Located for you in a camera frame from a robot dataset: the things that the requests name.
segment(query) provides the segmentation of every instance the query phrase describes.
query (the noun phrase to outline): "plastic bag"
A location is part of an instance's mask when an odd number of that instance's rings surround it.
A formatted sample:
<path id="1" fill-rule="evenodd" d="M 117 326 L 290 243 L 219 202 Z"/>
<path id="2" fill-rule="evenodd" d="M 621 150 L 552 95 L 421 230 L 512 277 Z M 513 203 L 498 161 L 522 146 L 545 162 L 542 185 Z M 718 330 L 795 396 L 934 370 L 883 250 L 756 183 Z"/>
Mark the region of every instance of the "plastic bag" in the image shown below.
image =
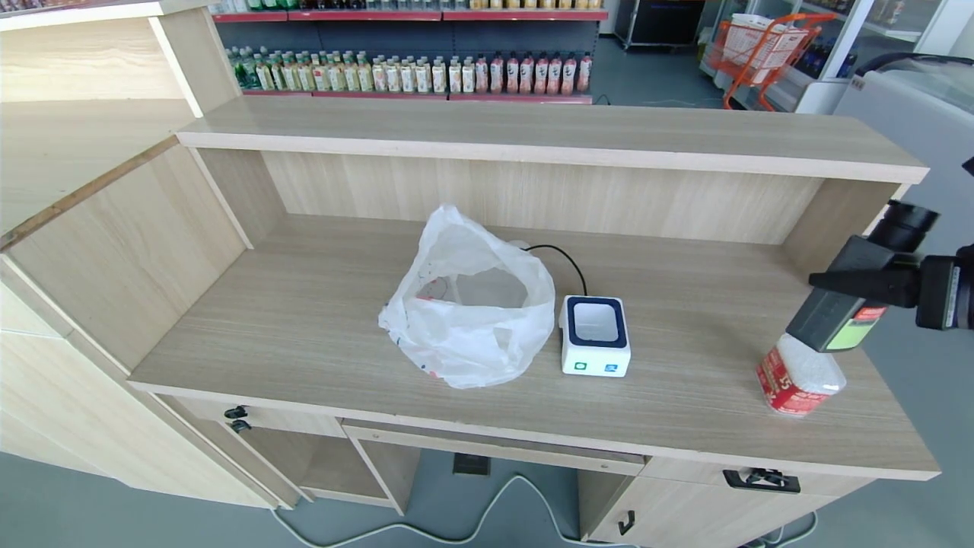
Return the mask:
<path id="1" fill-rule="evenodd" d="M 554 299 L 539 259 L 442 205 L 379 326 L 450 386 L 491 386 L 531 365 L 554 329 Z"/>

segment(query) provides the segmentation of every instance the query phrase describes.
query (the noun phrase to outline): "shopping basket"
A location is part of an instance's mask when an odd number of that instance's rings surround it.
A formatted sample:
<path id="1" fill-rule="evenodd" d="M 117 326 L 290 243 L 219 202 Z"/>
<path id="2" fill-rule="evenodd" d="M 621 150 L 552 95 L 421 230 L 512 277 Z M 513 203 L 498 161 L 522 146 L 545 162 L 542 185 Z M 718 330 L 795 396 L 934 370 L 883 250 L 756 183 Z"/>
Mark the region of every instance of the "shopping basket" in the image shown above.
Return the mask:
<path id="1" fill-rule="evenodd" d="M 835 14 L 793 14 L 770 20 L 751 14 L 734 14 L 720 25 L 717 41 L 707 64 L 732 79 L 724 95 L 724 108 L 741 86 L 758 88 L 758 103 L 774 110 L 765 98 L 768 87 L 780 79 L 782 68 L 792 64 L 821 32 L 813 26 L 835 18 Z"/>

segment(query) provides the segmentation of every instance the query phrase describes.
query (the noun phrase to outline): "white cable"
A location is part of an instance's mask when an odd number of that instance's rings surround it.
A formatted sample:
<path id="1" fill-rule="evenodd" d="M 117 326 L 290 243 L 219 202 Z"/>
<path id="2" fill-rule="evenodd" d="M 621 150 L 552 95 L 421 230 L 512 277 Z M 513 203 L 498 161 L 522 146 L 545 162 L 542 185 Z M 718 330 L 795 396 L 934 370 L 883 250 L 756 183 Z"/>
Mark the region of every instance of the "white cable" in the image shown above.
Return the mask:
<path id="1" fill-rule="evenodd" d="M 408 524 L 389 524 L 387 526 L 380 527 L 380 528 L 377 528 L 377 529 L 373 529 L 371 531 L 367 531 L 367 532 L 364 532 L 362 534 L 357 534 L 356 536 L 353 536 L 351 538 L 346 538 L 345 540 L 341 540 L 341 541 L 335 542 L 333 544 L 315 544 L 311 540 L 308 540 L 307 538 L 305 538 L 291 524 L 289 524 L 288 522 L 286 522 L 284 520 L 284 518 L 282 518 L 278 514 L 278 512 L 276 510 L 271 510 L 271 513 L 274 514 L 274 519 L 278 520 L 278 523 L 280 523 L 292 535 L 294 535 L 294 538 L 297 538 L 302 544 L 304 544 L 305 546 L 308 546 L 308 548 L 339 548 L 340 546 L 346 546 L 346 545 L 352 544 L 353 542 L 358 542 L 358 541 L 360 541 L 361 539 L 363 539 L 365 537 L 372 536 L 373 534 L 379 534 L 380 532 L 385 532 L 387 530 L 392 530 L 394 528 L 403 528 L 403 529 L 406 529 L 406 530 L 411 530 L 411 531 L 413 531 L 414 533 L 416 533 L 416 534 L 418 534 L 420 536 L 424 536 L 424 537 L 428 538 L 429 540 L 433 540 L 435 542 L 439 542 L 440 544 L 461 545 L 461 544 L 467 544 L 468 542 L 470 542 L 470 541 L 472 541 L 472 540 L 474 540 L 476 538 L 476 536 L 480 533 L 480 528 L 482 528 L 483 525 L 484 525 L 484 520 L 487 519 L 487 515 L 490 514 L 491 509 L 494 508 L 494 504 L 496 504 L 497 501 L 498 501 L 498 499 L 501 498 L 501 495 L 504 494 L 504 491 L 507 490 L 508 487 L 510 487 L 510 484 L 514 483 L 514 481 L 516 481 L 516 480 L 521 480 L 524 483 L 528 484 L 528 486 L 531 489 L 533 489 L 534 492 L 537 493 L 538 496 L 542 499 L 542 502 L 544 503 L 544 507 L 547 508 L 548 517 L 551 518 L 551 524 L 554 526 L 555 532 L 557 532 L 558 533 L 558 536 L 560 536 L 562 538 L 562 540 L 564 540 L 565 542 L 568 542 L 570 544 L 575 544 L 575 545 L 578 545 L 578 546 L 588 546 L 588 547 L 593 547 L 594 546 L 594 547 L 612 548 L 612 547 L 615 547 L 615 546 L 633 546 L 632 544 L 611 544 L 611 543 L 601 543 L 601 542 L 582 542 L 580 540 L 575 540 L 573 538 L 568 538 L 567 536 L 565 536 L 564 534 L 561 533 L 561 530 L 558 529 L 558 522 L 556 522 L 555 519 L 554 519 L 554 511 L 551 510 L 551 505 L 548 504 L 548 501 L 547 501 L 546 498 L 544 498 L 544 495 L 542 494 L 541 490 L 538 489 L 538 486 L 536 486 L 535 484 L 533 484 L 531 482 L 531 480 L 525 478 L 524 476 L 521 476 L 520 474 L 515 474 L 513 477 L 511 477 L 509 480 L 507 480 L 507 483 L 504 484 L 504 486 L 501 488 L 501 490 L 497 491 L 497 494 L 495 494 L 494 495 L 494 498 L 491 499 L 490 504 L 487 505 L 487 509 L 484 510 L 484 513 L 480 516 L 480 521 L 477 522 L 477 527 L 473 530 L 473 532 L 470 535 L 468 535 L 468 536 L 466 536 L 464 538 L 458 538 L 458 539 L 441 538 L 441 537 L 436 536 L 436 535 L 434 535 L 432 533 L 426 532 L 426 531 L 424 531 L 424 530 L 422 530 L 420 528 L 416 528 L 416 527 L 413 527 L 413 526 L 408 525 Z"/>
<path id="2" fill-rule="evenodd" d="M 815 531 L 815 528 L 817 527 L 818 527 L 818 512 L 812 512 L 811 525 L 808 526 L 807 529 L 800 532 L 799 534 L 796 534 L 795 536 L 786 539 L 784 542 L 781 541 L 781 537 L 784 536 L 785 534 L 785 528 L 781 528 L 778 530 L 778 537 L 775 538 L 774 540 L 771 540 L 769 538 L 764 538 L 762 536 L 755 540 L 752 540 L 751 542 L 748 542 L 746 546 L 748 546 L 748 548 L 782 548 L 784 546 L 788 546 L 789 544 L 794 544 L 799 540 L 802 540 L 803 538 L 809 536 Z"/>

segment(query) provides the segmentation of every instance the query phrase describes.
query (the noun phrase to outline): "floor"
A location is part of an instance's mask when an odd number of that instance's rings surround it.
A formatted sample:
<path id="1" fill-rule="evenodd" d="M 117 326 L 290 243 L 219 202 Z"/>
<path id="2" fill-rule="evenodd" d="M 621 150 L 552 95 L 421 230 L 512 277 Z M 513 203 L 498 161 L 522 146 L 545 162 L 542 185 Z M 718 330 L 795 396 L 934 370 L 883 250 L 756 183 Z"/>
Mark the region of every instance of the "floor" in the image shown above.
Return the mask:
<path id="1" fill-rule="evenodd" d="M 592 64 L 591 93 L 612 104 L 721 108 L 724 93 L 700 72 L 695 48 L 630 48 L 599 39 Z"/>
<path id="2" fill-rule="evenodd" d="M 699 76 L 692 53 L 634 50 L 612 40 L 597 51 L 592 92 L 613 104 L 719 105 L 720 92 Z M 906 196 L 938 209 L 934 187 Z M 962 235 L 969 242 L 969 233 Z M 926 253 L 952 254 L 961 235 L 927 237 Z M 896 394 L 944 473 L 926 483 L 875 482 L 819 512 L 820 525 L 792 548 L 962 548 L 974 546 L 974 333 L 937 333 L 913 325 L 911 311 L 891 310 L 867 338 L 867 353 Z M 454 476 L 449 454 L 426 451 L 406 520 L 447 537 L 476 526 L 491 497 L 515 472 L 537 483 L 558 526 L 578 534 L 575 472 L 495 460 L 489 478 Z M 394 523 L 392 510 L 319 500 L 282 512 L 315 542 L 335 542 Z M 804 528 L 809 517 L 788 527 Z M 256 510 L 128 489 L 113 480 L 0 453 L 0 547 L 3 548 L 298 548 L 302 546 L 266 510 Z M 353 548 L 437 546 L 396 530 Z M 523 484 L 504 493 L 484 529 L 468 546 L 560 548 L 542 501 Z"/>

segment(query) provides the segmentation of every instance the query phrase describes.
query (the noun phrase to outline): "black handle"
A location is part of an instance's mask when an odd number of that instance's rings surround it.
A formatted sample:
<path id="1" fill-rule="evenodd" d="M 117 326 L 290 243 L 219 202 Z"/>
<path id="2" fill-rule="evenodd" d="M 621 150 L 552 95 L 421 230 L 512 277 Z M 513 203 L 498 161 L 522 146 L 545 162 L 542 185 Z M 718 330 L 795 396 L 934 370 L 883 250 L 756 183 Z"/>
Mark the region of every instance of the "black handle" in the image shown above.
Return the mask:
<path id="1" fill-rule="evenodd" d="M 246 409 L 244 409 L 244 406 L 236 406 L 231 410 L 224 411 L 223 416 L 227 418 L 244 418 L 246 416 Z"/>
<path id="2" fill-rule="evenodd" d="M 624 524 L 623 522 L 618 523 L 619 536 L 625 535 L 626 533 L 629 532 L 630 529 L 632 529 L 632 526 L 636 525 L 636 512 L 629 510 L 628 512 L 626 512 L 625 517 L 628 519 L 629 523 L 627 524 Z"/>
<path id="3" fill-rule="evenodd" d="M 725 470 L 724 479 L 734 489 L 802 492 L 798 476 L 785 476 L 780 470 L 769 468 L 751 468 L 746 478 L 742 478 L 738 470 Z"/>
<path id="4" fill-rule="evenodd" d="M 238 418 L 237 420 L 230 423 L 230 427 L 233 428 L 234 432 L 240 434 L 244 430 L 250 429 L 250 423 Z"/>

